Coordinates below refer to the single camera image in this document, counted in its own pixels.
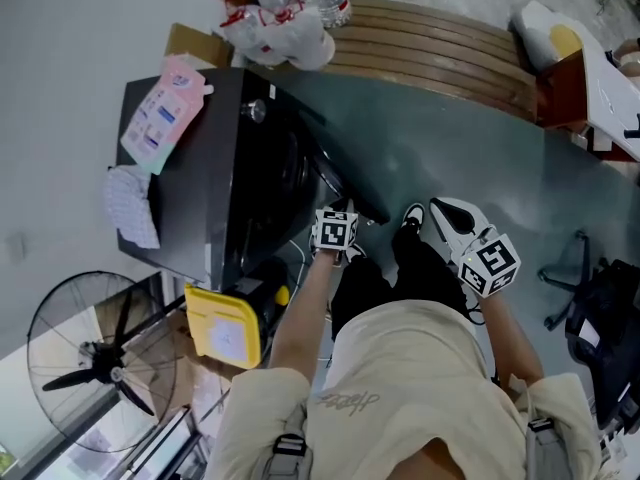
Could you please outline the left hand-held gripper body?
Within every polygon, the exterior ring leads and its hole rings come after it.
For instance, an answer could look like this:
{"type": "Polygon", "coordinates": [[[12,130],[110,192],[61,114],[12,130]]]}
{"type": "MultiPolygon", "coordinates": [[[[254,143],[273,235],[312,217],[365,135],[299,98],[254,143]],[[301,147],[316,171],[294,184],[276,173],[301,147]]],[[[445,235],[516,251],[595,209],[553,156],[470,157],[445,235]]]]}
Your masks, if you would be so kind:
{"type": "Polygon", "coordinates": [[[311,228],[313,250],[346,251],[355,243],[359,216],[354,212],[317,209],[311,228]]]}

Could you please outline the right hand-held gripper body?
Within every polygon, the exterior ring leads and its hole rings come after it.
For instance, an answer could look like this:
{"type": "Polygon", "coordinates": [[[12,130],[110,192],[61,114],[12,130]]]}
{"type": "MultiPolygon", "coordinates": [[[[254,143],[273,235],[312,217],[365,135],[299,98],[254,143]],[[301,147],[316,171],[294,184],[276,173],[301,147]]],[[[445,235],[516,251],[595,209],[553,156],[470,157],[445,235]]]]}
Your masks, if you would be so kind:
{"type": "Polygon", "coordinates": [[[453,249],[451,259],[458,269],[459,279],[478,296],[487,298],[511,284],[521,266],[521,260],[506,234],[494,226],[483,229],[466,245],[453,249]]]}

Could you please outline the black washing machine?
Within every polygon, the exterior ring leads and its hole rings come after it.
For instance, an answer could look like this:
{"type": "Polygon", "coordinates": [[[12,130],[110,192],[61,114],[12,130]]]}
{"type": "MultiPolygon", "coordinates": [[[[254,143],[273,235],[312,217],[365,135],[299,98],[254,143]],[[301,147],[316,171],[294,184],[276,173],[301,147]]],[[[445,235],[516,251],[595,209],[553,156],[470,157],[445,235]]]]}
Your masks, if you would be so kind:
{"type": "Polygon", "coordinates": [[[224,291],[339,199],[292,127],[300,99],[246,69],[203,74],[214,92],[151,178],[160,248],[121,236],[117,244],[143,263],[224,291]]]}

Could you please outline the person's left forearm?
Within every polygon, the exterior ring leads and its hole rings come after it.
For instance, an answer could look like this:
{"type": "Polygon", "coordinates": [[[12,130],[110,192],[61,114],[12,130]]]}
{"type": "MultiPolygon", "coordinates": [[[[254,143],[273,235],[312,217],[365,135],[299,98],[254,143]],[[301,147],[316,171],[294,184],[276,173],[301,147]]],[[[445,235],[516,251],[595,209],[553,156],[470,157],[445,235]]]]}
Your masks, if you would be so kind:
{"type": "Polygon", "coordinates": [[[276,330],[269,368],[292,369],[313,381],[335,259],[334,250],[320,249],[316,253],[302,287],[276,330]]]}

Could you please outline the black office chair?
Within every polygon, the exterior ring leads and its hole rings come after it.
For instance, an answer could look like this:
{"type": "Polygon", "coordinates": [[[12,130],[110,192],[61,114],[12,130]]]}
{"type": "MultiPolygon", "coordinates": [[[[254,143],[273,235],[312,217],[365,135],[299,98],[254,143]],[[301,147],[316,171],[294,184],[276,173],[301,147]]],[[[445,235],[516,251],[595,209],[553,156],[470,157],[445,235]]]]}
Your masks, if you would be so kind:
{"type": "Polygon", "coordinates": [[[544,283],[572,294],[567,305],[547,316],[548,331],[564,327],[572,359],[588,368],[596,423],[607,434],[640,431],[640,267],[602,257],[591,265],[590,238],[583,245],[580,279],[570,284],[538,271],[544,283]]]}

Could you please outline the yellow lidded black bin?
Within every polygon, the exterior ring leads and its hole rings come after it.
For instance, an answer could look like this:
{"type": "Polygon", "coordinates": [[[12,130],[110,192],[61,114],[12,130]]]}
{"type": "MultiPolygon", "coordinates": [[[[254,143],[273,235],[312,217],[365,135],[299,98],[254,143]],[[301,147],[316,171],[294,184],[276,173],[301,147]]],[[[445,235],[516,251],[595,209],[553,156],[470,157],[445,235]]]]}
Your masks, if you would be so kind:
{"type": "Polygon", "coordinates": [[[290,302],[286,263],[272,257],[223,293],[185,286],[196,353],[248,370],[258,367],[290,302]]]}

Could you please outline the red-brown wooden cabinet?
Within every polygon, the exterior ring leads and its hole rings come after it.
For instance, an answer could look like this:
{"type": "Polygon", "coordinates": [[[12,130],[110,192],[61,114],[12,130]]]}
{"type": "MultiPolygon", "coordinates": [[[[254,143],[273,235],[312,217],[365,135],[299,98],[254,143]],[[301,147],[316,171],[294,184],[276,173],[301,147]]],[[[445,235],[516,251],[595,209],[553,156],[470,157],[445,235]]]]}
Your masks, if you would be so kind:
{"type": "Polygon", "coordinates": [[[536,124],[545,129],[562,129],[586,140],[586,148],[601,160],[621,161],[622,150],[611,144],[598,150],[595,128],[588,123],[587,87],[583,52],[571,54],[536,78],[536,124]]]}

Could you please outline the person's beige t-shirt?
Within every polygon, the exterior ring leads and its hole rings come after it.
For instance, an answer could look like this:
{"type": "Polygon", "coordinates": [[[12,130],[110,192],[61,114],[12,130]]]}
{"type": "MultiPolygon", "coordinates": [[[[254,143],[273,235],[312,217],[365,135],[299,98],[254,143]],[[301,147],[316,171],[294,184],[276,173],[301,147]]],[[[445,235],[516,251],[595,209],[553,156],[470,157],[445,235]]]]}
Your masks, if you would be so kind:
{"type": "Polygon", "coordinates": [[[554,423],[574,480],[595,480],[601,463],[577,375],[512,376],[498,387],[472,326],[436,302],[388,303],[347,323],[319,392],[290,368],[235,377],[206,480],[250,480],[298,409],[310,480],[387,480],[432,440],[465,480],[525,480],[526,433],[538,417],[554,423]]]}

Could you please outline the white table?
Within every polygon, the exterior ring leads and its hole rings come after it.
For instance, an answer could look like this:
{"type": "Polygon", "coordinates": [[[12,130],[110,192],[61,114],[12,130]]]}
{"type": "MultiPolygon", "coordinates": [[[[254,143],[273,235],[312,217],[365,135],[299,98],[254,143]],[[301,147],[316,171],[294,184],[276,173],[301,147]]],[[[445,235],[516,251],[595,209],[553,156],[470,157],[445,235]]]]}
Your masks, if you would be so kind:
{"type": "Polygon", "coordinates": [[[640,163],[640,89],[605,57],[590,35],[581,36],[590,149],[640,163]]]}

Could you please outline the white-bagged water jug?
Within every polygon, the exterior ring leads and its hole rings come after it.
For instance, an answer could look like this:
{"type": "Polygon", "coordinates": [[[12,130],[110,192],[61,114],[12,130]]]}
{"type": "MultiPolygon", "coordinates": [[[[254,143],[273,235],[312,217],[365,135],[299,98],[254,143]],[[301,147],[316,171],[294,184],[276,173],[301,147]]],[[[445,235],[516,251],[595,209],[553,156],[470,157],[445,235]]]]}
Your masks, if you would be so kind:
{"type": "Polygon", "coordinates": [[[259,16],[266,43],[292,66],[317,71],[332,60],[334,40],[316,13],[288,7],[280,13],[260,9],[259,16]]]}

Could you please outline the egg-shaped pillow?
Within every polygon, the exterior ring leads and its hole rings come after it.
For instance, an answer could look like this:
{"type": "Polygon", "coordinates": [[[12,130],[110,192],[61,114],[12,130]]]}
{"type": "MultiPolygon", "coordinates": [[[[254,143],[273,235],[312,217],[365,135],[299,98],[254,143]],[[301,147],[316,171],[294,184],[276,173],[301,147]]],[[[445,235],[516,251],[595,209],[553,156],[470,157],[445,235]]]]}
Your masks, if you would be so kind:
{"type": "Polygon", "coordinates": [[[592,39],[580,22],[536,0],[519,7],[512,14],[512,23],[537,71],[544,71],[576,53],[592,39]]]}

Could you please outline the white checked cloth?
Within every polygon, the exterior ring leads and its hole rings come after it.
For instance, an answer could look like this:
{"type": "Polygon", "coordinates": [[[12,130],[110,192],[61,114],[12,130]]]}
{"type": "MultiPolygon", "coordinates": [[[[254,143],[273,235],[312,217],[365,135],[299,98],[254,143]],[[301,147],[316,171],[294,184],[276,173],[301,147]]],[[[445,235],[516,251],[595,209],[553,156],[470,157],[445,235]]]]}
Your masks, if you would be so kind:
{"type": "Polygon", "coordinates": [[[150,183],[151,174],[137,164],[111,167],[103,185],[104,206],[124,240],[142,249],[159,249],[148,199],[150,183]]]}

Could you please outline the pink detergent pouch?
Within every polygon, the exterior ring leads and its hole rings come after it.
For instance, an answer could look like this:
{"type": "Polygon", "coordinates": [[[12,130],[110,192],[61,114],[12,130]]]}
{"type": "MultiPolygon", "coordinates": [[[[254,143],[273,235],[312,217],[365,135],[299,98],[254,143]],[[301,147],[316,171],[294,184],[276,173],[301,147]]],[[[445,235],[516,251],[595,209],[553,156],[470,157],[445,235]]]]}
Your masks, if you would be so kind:
{"type": "Polygon", "coordinates": [[[164,58],[162,73],[137,106],[120,143],[146,172],[161,173],[214,86],[179,56],[164,58]]]}

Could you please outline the brown cardboard panel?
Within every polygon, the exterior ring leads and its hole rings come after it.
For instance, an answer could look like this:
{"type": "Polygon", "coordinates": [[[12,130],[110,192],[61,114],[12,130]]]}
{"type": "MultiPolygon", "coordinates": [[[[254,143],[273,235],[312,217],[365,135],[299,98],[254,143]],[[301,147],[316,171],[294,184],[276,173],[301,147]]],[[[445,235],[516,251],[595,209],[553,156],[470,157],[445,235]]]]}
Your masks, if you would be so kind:
{"type": "Polygon", "coordinates": [[[164,52],[195,70],[230,67],[232,55],[230,45],[219,36],[180,23],[171,25],[164,52]]]}

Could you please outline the large black floor fan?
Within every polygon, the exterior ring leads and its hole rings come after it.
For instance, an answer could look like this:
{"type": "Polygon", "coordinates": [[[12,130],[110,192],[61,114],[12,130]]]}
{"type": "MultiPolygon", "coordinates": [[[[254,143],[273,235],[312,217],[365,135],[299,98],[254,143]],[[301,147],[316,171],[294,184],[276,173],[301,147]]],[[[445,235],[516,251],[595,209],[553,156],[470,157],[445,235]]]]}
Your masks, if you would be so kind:
{"type": "Polygon", "coordinates": [[[178,376],[170,312],[158,274],[83,272],[44,297],[27,334],[28,376],[66,441],[124,453],[166,419],[178,376]]]}

